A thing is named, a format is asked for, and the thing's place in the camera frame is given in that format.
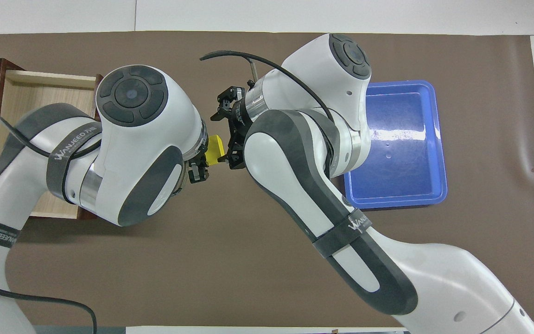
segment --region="black cable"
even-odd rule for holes
[[[246,59],[246,61],[248,61],[250,64],[253,63],[251,61],[251,59],[254,59],[256,61],[260,61],[261,63],[267,64],[267,65],[275,68],[276,70],[279,70],[283,74],[286,74],[286,76],[288,76],[288,78],[290,78],[295,83],[297,83],[300,87],[302,87],[306,91],[306,93],[309,93],[309,95],[318,103],[318,105],[320,105],[320,107],[323,108],[323,111],[327,115],[327,118],[329,118],[329,120],[331,122],[335,123],[335,121],[333,120],[333,115],[331,115],[331,111],[329,110],[329,108],[327,108],[327,106],[320,99],[320,97],[318,97],[318,95],[316,95],[316,93],[314,93],[314,91],[312,91],[312,89],[310,89],[310,87],[308,85],[303,83],[302,80],[297,78],[294,74],[292,74],[291,72],[289,72],[288,70],[286,70],[282,66],[274,63],[273,61],[270,61],[269,59],[265,59],[263,57],[260,57],[258,55],[254,55],[252,53],[224,50],[224,51],[213,51],[213,52],[207,53],[203,57],[199,58],[199,60],[200,61],[204,61],[204,60],[207,60],[207,59],[212,59],[212,58],[216,58],[216,57],[224,57],[224,56],[242,57],[242,58]],[[318,122],[314,118],[312,118],[312,120],[314,121],[314,123],[316,124],[318,129],[320,130],[320,133],[323,135],[324,142],[325,142],[325,144],[327,146],[327,161],[328,162],[326,163],[326,166],[324,168],[324,173],[325,173],[325,175],[327,175],[327,177],[330,178],[331,177],[331,171],[329,170],[329,167],[330,167],[330,164],[331,164],[331,159],[333,159],[333,156],[335,154],[335,152],[333,150],[333,144],[331,144],[331,141],[329,140],[329,137],[327,137],[326,133],[324,133],[324,130],[320,127]]]
[[[1,116],[0,116],[0,123],[2,123],[9,130],[9,132],[17,140],[19,140],[23,145],[25,145],[27,148],[35,151],[36,153],[38,153],[38,154],[40,154],[42,156],[46,156],[47,158],[49,157],[49,153],[48,152],[46,152],[44,150],[41,150],[40,148],[34,146],[34,144],[32,144],[30,142],[30,140],[28,140],[26,138],[25,135],[23,135],[21,132],[19,132],[15,127],[13,127],[11,124],[9,124]],[[98,148],[98,146],[100,146],[100,141],[96,142],[96,144],[94,144],[93,146],[90,146],[89,148],[80,151],[78,154],[74,154],[70,159],[77,159],[77,158],[80,158],[80,157],[82,157],[82,156],[84,156],[86,154],[89,154],[90,152],[92,152],[93,150]],[[87,311],[87,313],[89,313],[89,315],[92,318],[92,333],[96,334],[98,332],[98,325],[97,325],[97,322],[96,322],[96,315],[95,315],[94,311],[91,308],[89,308],[87,305],[82,304],[80,302],[74,302],[72,300],[66,300],[66,299],[62,299],[62,298],[53,298],[53,297],[46,297],[46,296],[35,296],[35,295],[18,294],[16,292],[11,292],[11,291],[2,290],[2,289],[0,289],[0,296],[13,298],[13,299],[17,299],[17,300],[28,300],[28,301],[31,301],[31,302],[55,302],[55,303],[58,303],[58,304],[65,304],[65,305],[70,305],[70,306],[75,306],[75,307],[82,308],[85,311]]]
[[[210,53],[206,54],[205,56],[201,57],[199,60],[204,61],[204,60],[207,60],[207,59],[216,58],[216,57],[224,57],[224,56],[242,57],[242,58],[245,58],[249,63],[251,63],[251,61],[249,59],[254,59],[256,61],[260,61],[261,63],[267,64],[267,65],[275,68],[276,70],[279,70],[283,74],[286,74],[286,76],[288,76],[288,78],[290,78],[291,80],[294,80],[295,83],[297,83],[300,87],[302,87],[306,91],[306,93],[309,93],[309,95],[318,103],[318,105],[320,105],[321,108],[323,108],[324,113],[327,115],[329,120],[331,120],[331,122],[335,122],[333,120],[333,115],[331,115],[331,112],[330,112],[329,108],[327,108],[327,106],[324,105],[324,102],[320,99],[320,97],[318,97],[318,95],[316,95],[316,93],[314,93],[314,91],[312,91],[312,89],[310,89],[309,86],[307,86],[305,83],[303,83],[294,74],[292,74],[288,70],[284,69],[282,66],[274,63],[273,61],[270,61],[269,59],[265,59],[263,57],[259,57],[257,55],[253,55],[251,53],[225,50],[225,51],[213,51],[213,52],[210,52]]]
[[[82,304],[80,302],[73,302],[72,300],[62,299],[62,298],[53,298],[45,296],[34,296],[34,295],[24,295],[18,294],[16,292],[11,292],[8,290],[0,289],[0,296],[13,298],[17,300],[28,300],[30,302],[55,302],[57,304],[65,304],[69,306],[75,306],[84,309],[92,317],[92,333],[96,334],[98,332],[98,323],[96,322],[96,314],[93,309],[89,306]]]

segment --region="wooden drawer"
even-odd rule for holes
[[[64,102],[72,104],[91,117],[95,117],[94,94],[101,76],[83,77],[66,74],[29,72],[19,67],[2,66],[0,70],[0,115],[12,125],[29,112],[47,104]],[[0,153],[8,136],[0,127]],[[34,217],[93,218],[76,205],[46,192],[32,211]]]

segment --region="black circular button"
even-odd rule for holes
[[[343,45],[343,51],[347,57],[356,65],[362,65],[364,63],[364,55],[362,50],[355,43],[346,43]]]
[[[121,82],[114,91],[118,104],[125,108],[141,106],[148,99],[146,84],[138,79],[127,79]]]

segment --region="circular joint cap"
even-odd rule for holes
[[[168,87],[158,70],[132,65],[110,72],[98,86],[96,106],[104,118],[123,127],[147,124],[168,102]]]
[[[329,47],[337,63],[347,73],[358,79],[369,78],[371,70],[368,57],[354,40],[343,34],[331,34]]]

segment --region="logo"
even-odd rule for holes
[[[96,127],[89,127],[87,129],[85,129],[84,131],[80,132],[79,134],[77,134],[70,142],[68,142],[64,148],[62,148],[61,150],[59,150],[59,152],[56,152],[55,153],[55,160],[61,160],[63,158],[66,158],[65,157],[65,154],[70,151],[73,146],[75,146],[78,142],[80,142],[80,139],[84,138],[85,135],[91,133],[92,131],[94,131],[96,129]]]
[[[238,104],[238,106],[236,106],[236,112],[235,112],[235,115],[236,115],[236,120],[241,122],[242,125],[246,126],[246,124],[244,123],[244,121],[242,120],[242,115],[240,114],[240,104]]]
[[[354,231],[360,231],[360,233],[364,233],[368,227],[368,218],[366,218],[366,216],[362,216],[358,219],[353,219],[350,217],[350,224],[348,225],[348,228],[351,228]]]

